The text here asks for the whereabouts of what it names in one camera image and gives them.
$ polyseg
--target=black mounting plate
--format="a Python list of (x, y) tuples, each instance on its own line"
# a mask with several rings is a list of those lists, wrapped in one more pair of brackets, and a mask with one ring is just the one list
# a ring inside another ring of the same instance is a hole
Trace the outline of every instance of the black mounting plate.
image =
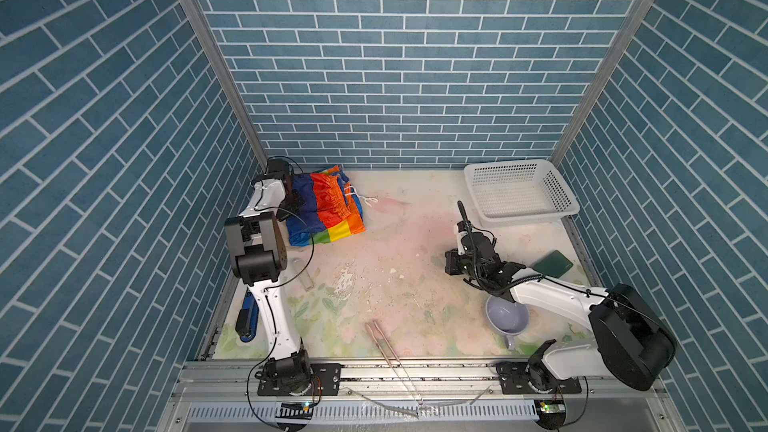
[[(496, 364), (499, 382), (502, 384), (502, 394), (545, 394), (531, 386), (526, 368), (527, 360), (508, 360)], [(560, 383), (561, 394), (580, 394), (581, 384), (578, 379), (562, 380)]]
[[(320, 386), (322, 387), (322, 395), (331, 396), (339, 395), (339, 380), (341, 379), (341, 364), (334, 363), (310, 363), (312, 367), (312, 376), (317, 377), (320, 380)], [(266, 381), (262, 378), (259, 381), (259, 389), (257, 391), (261, 397), (285, 397), (286, 394), (281, 390), (274, 390), (272, 387), (266, 386)], [(308, 388), (302, 395), (296, 397), (311, 397), (312, 387)]]

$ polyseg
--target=brick wall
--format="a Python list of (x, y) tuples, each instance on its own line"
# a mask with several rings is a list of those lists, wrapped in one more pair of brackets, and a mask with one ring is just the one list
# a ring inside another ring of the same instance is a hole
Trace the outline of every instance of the brick wall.
[(691, 430), (768, 428), (768, 0), (656, 0), (563, 163), (603, 280), (682, 347)]
[(144, 430), (254, 158), (177, 0), (0, 0), (0, 430)]
[(547, 157), (632, 0), (200, 0), (269, 153)]

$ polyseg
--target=metal corner post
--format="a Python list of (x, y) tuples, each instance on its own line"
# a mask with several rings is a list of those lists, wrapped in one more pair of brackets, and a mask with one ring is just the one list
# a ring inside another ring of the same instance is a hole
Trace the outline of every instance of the metal corner post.
[(254, 123), (251, 121), (248, 109), (243, 102), (243, 97), (240, 96), (240, 92), (237, 90), (232, 73), (224, 60), (224, 56), (221, 55), (221, 50), (216, 44), (216, 39), (208, 26), (208, 21), (203, 14), (203, 10), (200, 8), (200, 4), (197, 0), (179, 0), (179, 3), (184, 9), (187, 19), (189, 19), (192, 30), (200, 42), (200, 46), (203, 48), (203, 52), (208, 57), (210, 66), (213, 68), (216, 78), (219, 80), (219, 84), (221, 84), (221, 89), (232, 106), (232, 110), (245, 133), (245, 137), (254, 150), (256, 160), (259, 161), (263, 168), (266, 168), (266, 152), (264, 152), (261, 141), (256, 134)]
[(568, 148), (571, 147), (571, 143), (576, 139), (578, 131), (581, 126), (587, 120), (592, 107), (600, 97), (605, 85), (608, 83), (611, 74), (613, 74), (621, 60), (622, 55), (629, 47), (632, 37), (640, 28), (645, 15), (650, 10), (650, 6), (654, 3), (654, 0), (634, 0), (630, 6), (624, 22), (619, 27), (614, 41), (608, 48), (608, 53), (605, 54), (605, 58), (600, 63), (598, 70), (594, 73), (592, 82), (587, 86), (586, 91), (581, 96), (573, 117), (571, 117), (570, 123), (563, 130), (563, 135), (560, 141), (552, 151), (552, 155), (549, 157), (549, 161), (554, 164), (555, 167), (560, 165)]

